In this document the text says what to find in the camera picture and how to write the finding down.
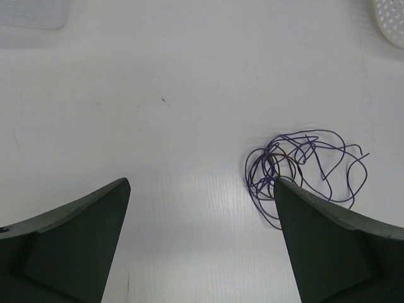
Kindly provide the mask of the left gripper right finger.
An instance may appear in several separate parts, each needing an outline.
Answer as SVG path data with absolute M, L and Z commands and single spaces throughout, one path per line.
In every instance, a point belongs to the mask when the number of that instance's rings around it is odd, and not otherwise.
M 274 194 L 302 302 L 403 302 L 403 228 L 285 179 Z

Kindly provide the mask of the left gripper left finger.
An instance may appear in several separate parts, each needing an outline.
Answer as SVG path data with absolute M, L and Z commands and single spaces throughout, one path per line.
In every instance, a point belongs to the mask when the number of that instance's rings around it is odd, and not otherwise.
M 1 302 L 101 302 L 130 192 L 120 178 L 1 227 Z

